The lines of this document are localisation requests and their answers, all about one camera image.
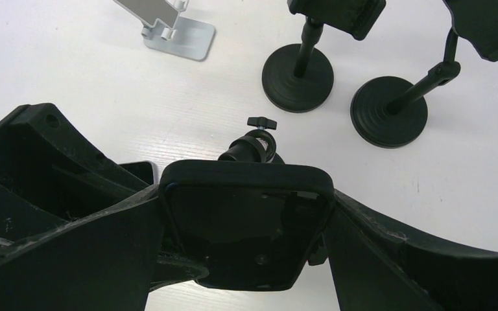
black metal pole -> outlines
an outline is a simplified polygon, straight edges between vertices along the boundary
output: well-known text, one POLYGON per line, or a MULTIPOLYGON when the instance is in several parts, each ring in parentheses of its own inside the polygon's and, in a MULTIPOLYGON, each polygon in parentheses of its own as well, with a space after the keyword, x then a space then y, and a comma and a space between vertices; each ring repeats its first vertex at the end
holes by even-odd
POLYGON ((404 94, 387 104, 386 112, 391 115, 399 113, 428 92, 448 83, 459 74, 461 66, 455 61, 457 39, 455 31, 450 29, 445 42, 444 61, 434 66, 426 77, 410 87, 404 94))
POLYGON ((320 41, 323 31, 323 23, 309 17, 306 19, 301 35, 302 43, 297 62, 295 63, 295 70, 293 71, 293 75, 297 78, 302 78, 306 73, 308 61, 310 60, 310 56, 312 56, 314 46, 320 41))

phone holder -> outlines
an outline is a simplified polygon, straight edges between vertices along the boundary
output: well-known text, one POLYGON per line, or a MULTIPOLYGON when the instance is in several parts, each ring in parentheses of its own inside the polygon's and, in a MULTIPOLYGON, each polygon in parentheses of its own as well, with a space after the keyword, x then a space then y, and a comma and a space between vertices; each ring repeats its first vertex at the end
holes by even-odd
POLYGON ((498 61, 498 0, 444 0, 453 17, 444 60, 417 84, 382 76, 364 84, 354 95, 350 116, 356 131, 369 143, 398 148, 415 140, 428 118, 424 96, 452 81, 461 70, 455 61, 458 37, 469 40, 482 58, 498 61))
POLYGON ((207 57, 215 35, 213 25, 180 16, 189 0, 114 0, 140 19, 142 37, 150 49, 191 60, 207 57))
POLYGON ((262 83, 268 99, 278 108, 301 113, 319 107, 333 88, 333 67, 315 49, 324 24, 363 40, 386 3, 385 0, 289 0, 292 14, 307 16, 302 43, 276 50, 263 68, 262 83))
POLYGON ((0 121, 0 310, 143 310, 185 281, 288 290, 326 258, 343 311, 498 310, 498 253, 373 211, 318 168, 259 159, 176 161, 149 185, 56 106, 16 108, 0 121))

adjustable joint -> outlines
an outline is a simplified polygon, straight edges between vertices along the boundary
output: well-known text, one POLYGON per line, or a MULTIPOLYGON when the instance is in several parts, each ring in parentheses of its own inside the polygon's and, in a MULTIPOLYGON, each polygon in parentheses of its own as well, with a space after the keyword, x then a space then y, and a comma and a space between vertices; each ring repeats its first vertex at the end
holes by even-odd
POLYGON ((314 46, 318 43, 318 41, 320 41, 323 31, 323 23, 307 17, 306 23, 302 29, 301 40, 308 45, 314 46))
POLYGON ((443 86, 452 81, 461 72, 458 62, 441 62, 429 70, 429 79, 435 81, 435 86, 443 86))
POLYGON ((278 123, 276 121, 265 117, 250 117, 247 119, 247 125, 254 126, 259 130, 275 130, 278 128, 278 123))

white table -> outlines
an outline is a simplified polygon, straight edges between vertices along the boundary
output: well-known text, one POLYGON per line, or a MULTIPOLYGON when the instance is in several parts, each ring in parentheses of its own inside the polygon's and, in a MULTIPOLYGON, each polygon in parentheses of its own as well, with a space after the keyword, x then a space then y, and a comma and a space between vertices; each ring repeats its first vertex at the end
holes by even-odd
MULTIPOLYGON (((383 150, 361 139, 350 100, 371 78, 416 82, 442 58, 451 24, 441 0, 388 0, 366 40, 326 27, 316 46, 335 70, 325 104, 273 106, 261 87, 273 51, 300 40, 304 19, 284 0, 193 0, 185 17, 217 28, 205 62, 146 48, 141 23, 112 0, 0 1, 0 119, 54 102, 108 157, 216 159, 249 130, 278 122, 288 163, 329 172, 336 188, 418 229, 498 251, 498 63, 460 40, 460 76, 426 96, 429 121, 412 144, 383 150)), ((338 310, 329 266, 306 267, 278 293, 208 290, 193 282, 150 294, 147 310, 338 310)))

round weighted base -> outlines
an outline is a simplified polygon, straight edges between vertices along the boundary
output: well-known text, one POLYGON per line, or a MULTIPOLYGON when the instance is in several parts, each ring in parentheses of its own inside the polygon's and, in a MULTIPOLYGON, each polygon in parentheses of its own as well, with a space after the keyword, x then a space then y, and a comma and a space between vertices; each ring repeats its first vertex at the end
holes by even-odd
POLYGON ((314 49, 302 78, 293 75, 300 44, 279 48, 263 68, 263 88, 270 101, 285 111, 307 112, 321 105, 333 88, 333 68, 327 57, 314 49))
POLYGON ((352 99, 350 117, 363 139, 383 148, 398 148, 415 140, 427 124, 427 102, 420 98, 399 113, 386 105, 413 84, 395 76, 382 76, 364 84, 352 99))

